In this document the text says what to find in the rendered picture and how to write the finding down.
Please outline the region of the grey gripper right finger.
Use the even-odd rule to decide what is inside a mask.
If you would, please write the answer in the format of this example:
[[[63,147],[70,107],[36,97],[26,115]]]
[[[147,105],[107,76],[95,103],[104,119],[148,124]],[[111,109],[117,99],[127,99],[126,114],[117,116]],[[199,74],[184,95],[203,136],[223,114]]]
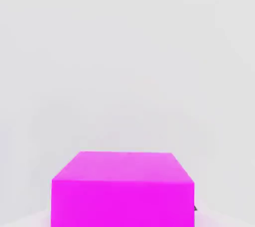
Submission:
[[[195,211],[195,227],[218,227],[218,213],[199,206]]]

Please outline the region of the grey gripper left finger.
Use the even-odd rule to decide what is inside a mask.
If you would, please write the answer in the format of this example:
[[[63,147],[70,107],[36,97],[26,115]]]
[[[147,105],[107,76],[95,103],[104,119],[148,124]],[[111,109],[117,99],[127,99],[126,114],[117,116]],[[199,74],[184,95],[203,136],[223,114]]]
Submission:
[[[23,227],[51,227],[50,211],[41,211],[28,216]]]

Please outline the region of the small magenta cube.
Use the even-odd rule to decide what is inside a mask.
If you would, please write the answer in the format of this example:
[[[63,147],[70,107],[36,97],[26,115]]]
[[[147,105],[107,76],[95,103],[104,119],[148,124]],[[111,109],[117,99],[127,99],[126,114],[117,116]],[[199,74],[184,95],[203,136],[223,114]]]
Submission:
[[[52,179],[51,227],[195,227],[194,195],[171,153],[82,151]]]

